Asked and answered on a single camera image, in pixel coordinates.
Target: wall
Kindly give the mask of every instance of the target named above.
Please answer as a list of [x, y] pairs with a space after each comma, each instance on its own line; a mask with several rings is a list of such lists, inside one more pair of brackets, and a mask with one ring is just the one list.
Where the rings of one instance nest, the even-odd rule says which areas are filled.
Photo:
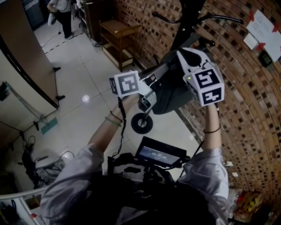
[[[158, 11], [170, 19], [180, 17], [177, 0], [117, 0], [118, 17], [129, 25], [143, 25], [139, 31], [137, 56], [146, 66], [154, 64], [156, 54], [161, 58], [170, 48], [178, 25], [153, 18]], [[233, 186], [263, 193], [266, 203], [281, 208], [281, 65], [280, 61], [264, 68], [258, 52], [243, 42], [250, 21], [250, 11], [261, 10], [273, 23], [281, 24], [280, 8], [271, 0], [208, 0], [202, 14], [228, 15], [242, 18], [244, 25], [221, 20], [208, 20], [196, 27], [198, 33], [212, 39], [210, 48], [219, 65], [224, 82], [225, 101], [219, 104], [223, 149]], [[181, 112], [202, 137], [205, 110], [192, 101]], [[234, 178], [231, 172], [238, 172]]]

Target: wheel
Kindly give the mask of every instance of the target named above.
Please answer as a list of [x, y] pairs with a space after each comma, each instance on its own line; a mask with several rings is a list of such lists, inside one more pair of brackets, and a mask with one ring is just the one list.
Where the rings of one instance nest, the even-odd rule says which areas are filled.
[[146, 118], [144, 124], [141, 124], [143, 117], [144, 113], [138, 113], [133, 116], [131, 121], [132, 129], [138, 134], [147, 134], [153, 127], [153, 121], [150, 116]]

